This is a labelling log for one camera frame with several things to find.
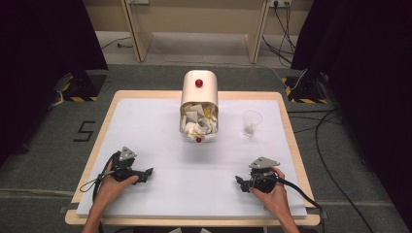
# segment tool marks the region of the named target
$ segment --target finger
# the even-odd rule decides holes
[[[109,164],[107,165],[106,171],[108,172],[112,169],[112,161],[113,160],[110,160]]]
[[[273,187],[273,192],[275,192],[275,189],[279,189],[279,188],[282,188],[284,189],[284,191],[286,191],[285,186],[282,183],[276,183],[275,186]]]
[[[273,167],[273,171],[275,171],[280,178],[285,179],[285,174],[281,170],[279,170],[279,168]]]
[[[132,176],[123,181],[125,186],[131,185],[139,180],[138,176]]]
[[[250,192],[252,192],[258,199],[260,199],[260,201],[263,201],[265,199],[266,194],[261,192],[257,188],[251,188]]]

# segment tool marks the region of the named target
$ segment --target white tabletop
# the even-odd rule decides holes
[[[256,110],[263,122],[245,137],[242,113]],[[235,176],[250,177],[248,165],[260,156],[281,163],[287,180],[299,185],[276,100],[219,100],[218,138],[190,143],[179,132],[180,99],[121,99],[91,170],[97,177],[108,158],[123,146],[137,153],[134,170],[154,168],[146,183],[126,189],[105,216],[271,217]],[[305,217],[304,200],[287,187],[294,217]],[[87,216],[91,193],[84,193],[77,215]]]

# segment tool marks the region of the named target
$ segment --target plastic cup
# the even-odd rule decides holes
[[[261,114],[250,110],[243,114],[243,134],[252,138],[258,128],[258,125],[261,124]]]

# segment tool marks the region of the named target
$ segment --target wrist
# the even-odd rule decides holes
[[[290,215],[289,213],[281,213],[277,215],[277,217],[286,233],[299,232],[296,224],[294,223],[292,215]]]
[[[105,209],[106,209],[106,205],[94,203],[91,206],[90,211],[88,212],[88,214],[90,216],[97,216],[97,217],[101,218],[103,216],[103,212],[104,212]]]

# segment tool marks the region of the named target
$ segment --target white cylindrical container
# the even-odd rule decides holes
[[[210,142],[218,134],[218,80],[207,70],[185,75],[181,102],[180,132],[190,142]]]

